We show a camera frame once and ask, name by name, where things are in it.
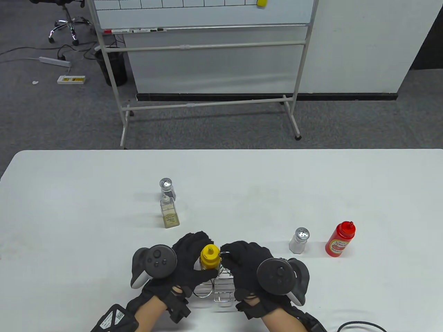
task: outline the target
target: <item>qr code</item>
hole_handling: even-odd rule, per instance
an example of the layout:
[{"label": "qr code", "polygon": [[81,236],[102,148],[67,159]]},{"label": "qr code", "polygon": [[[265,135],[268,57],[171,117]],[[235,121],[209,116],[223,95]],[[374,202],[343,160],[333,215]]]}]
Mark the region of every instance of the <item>qr code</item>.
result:
[{"label": "qr code", "polygon": [[117,325],[120,323],[121,319],[124,317],[124,313],[122,313],[119,309],[117,309],[117,312],[115,314],[115,323],[114,325]]}]

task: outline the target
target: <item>bottle label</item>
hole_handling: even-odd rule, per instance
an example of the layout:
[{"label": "bottle label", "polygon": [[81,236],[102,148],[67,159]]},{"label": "bottle label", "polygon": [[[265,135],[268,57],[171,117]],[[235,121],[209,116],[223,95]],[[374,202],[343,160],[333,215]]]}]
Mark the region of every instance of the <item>bottle label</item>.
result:
[{"label": "bottle label", "polygon": [[335,254],[341,254],[348,244],[346,241],[334,240],[329,244],[329,249]]},{"label": "bottle label", "polygon": [[175,213],[169,213],[169,214],[165,215],[163,219],[164,219],[166,227],[172,227],[172,226],[176,226],[179,224],[177,214],[175,214]]}]

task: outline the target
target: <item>black glove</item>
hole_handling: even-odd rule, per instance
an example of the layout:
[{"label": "black glove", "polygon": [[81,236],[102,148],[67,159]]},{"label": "black glove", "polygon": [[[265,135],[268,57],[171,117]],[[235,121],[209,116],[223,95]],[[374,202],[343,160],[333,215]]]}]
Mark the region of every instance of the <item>black glove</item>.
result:
[{"label": "black glove", "polygon": [[203,282],[218,276],[217,270],[194,270],[194,263],[200,257],[202,249],[214,242],[205,232],[189,233],[182,237],[172,249],[177,255],[177,267],[174,272],[163,279],[152,279],[143,287],[141,295],[130,301],[127,305],[128,311],[135,313],[138,308],[156,295],[160,300],[165,300],[172,291],[172,287],[178,286],[183,290],[184,297],[190,297],[195,287]]},{"label": "black glove", "polygon": [[[291,300],[286,295],[270,294],[258,282],[258,267],[264,260],[272,258],[268,248],[261,247],[255,242],[237,241],[225,244],[220,250],[229,252],[222,254],[221,264],[234,276],[236,289],[234,296],[237,301],[241,301],[237,305],[239,311],[244,311],[249,319],[262,317],[277,308],[283,308],[287,312],[292,311]],[[255,312],[248,312],[252,307],[243,301],[253,296],[260,299],[260,306],[255,308]]]}]

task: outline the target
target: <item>metal bar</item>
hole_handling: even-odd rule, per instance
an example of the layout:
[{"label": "metal bar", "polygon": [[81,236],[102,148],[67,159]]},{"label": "metal bar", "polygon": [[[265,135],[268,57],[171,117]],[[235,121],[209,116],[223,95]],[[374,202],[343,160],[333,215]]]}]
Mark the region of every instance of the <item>metal bar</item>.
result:
[{"label": "metal bar", "polygon": [[131,33],[152,33],[166,32],[169,30],[206,30],[206,29],[245,29],[258,27],[307,27],[309,23],[282,23],[282,24],[250,24],[250,25],[213,25],[199,27],[131,27],[131,28],[109,28],[112,34],[131,34]]},{"label": "metal bar", "polygon": [[293,24],[253,24],[253,25],[214,25],[201,27],[161,27],[165,30],[203,30],[203,29],[232,29],[232,28],[257,28],[257,27],[307,27],[309,23]]},{"label": "metal bar", "polygon": [[167,108],[192,108],[192,107],[205,107],[205,106],[223,106],[223,105],[241,105],[241,104],[261,104],[261,103],[279,103],[279,102],[292,101],[290,98],[273,98],[273,99],[254,99],[254,100],[234,100],[234,101],[216,101],[211,103],[187,103],[179,105],[159,105],[159,106],[135,106],[135,107],[123,107],[124,111],[142,111],[149,109],[167,109]]},{"label": "metal bar", "polygon": [[103,40],[102,31],[101,31],[101,28],[99,28],[98,20],[96,20],[96,17],[95,17],[95,13],[94,13],[95,6],[94,6],[92,0],[87,0],[87,2],[88,2],[89,11],[91,13],[91,20],[94,24],[95,31],[97,33],[98,43],[100,44],[100,49],[101,49],[101,52],[103,55],[103,59],[105,60],[106,70],[108,71],[109,79],[111,81],[111,87],[114,92],[115,101],[117,102],[118,112],[120,114],[120,118],[123,123],[123,126],[125,127],[126,126],[126,119],[125,119],[125,116],[124,116],[124,113],[123,113],[123,110],[121,107],[117,84],[115,83],[115,78],[114,78],[114,73],[112,71],[111,62],[109,61],[109,56],[108,56],[108,53],[106,52],[106,46],[105,46],[105,42]]},{"label": "metal bar", "polygon": [[207,44],[207,45],[176,45],[159,47],[107,47],[106,52],[135,52],[135,51],[165,51],[165,50],[205,50],[217,48],[238,48],[238,47],[262,47],[262,46],[291,46],[305,45],[305,40],[293,40],[288,42],[250,42],[241,44]]},{"label": "metal bar", "polygon": [[292,129],[294,129],[295,139],[301,139],[302,136],[300,134],[299,126],[297,126],[297,121],[295,120],[294,115],[291,114],[291,106],[289,106],[289,102],[284,102],[284,108],[286,109],[286,113],[288,114],[289,120],[291,121]]},{"label": "metal bar", "polygon": [[124,146],[126,145],[126,136],[128,135],[128,130],[129,130],[129,119],[130,119],[129,111],[126,111],[125,112],[126,123],[123,126],[123,131],[121,132],[121,139],[120,139],[120,148],[121,149],[124,149]]},{"label": "metal bar", "polygon": [[303,46],[302,58],[300,60],[299,71],[297,73],[297,79],[295,81],[294,94],[292,95],[294,100],[291,105],[291,110],[290,110],[291,115],[294,115],[295,104],[297,103],[297,96],[299,94],[300,82],[302,80],[303,69],[304,69],[304,65],[306,62],[307,50],[309,48],[309,42],[311,41],[312,29],[314,27],[315,15],[317,14],[318,6],[319,6],[319,0],[314,0],[314,4],[312,6],[311,21],[310,21],[309,26],[306,31],[305,45]]}]

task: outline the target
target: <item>ketchup bottle cap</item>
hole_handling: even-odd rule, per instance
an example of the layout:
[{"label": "ketchup bottle cap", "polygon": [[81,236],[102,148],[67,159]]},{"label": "ketchup bottle cap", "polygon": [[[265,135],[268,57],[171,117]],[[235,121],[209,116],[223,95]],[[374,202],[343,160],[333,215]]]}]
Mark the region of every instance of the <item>ketchup bottle cap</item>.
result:
[{"label": "ketchup bottle cap", "polygon": [[342,235],[345,237],[353,237],[356,231],[355,225],[352,221],[343,221],[340,224],[339,229]]}]

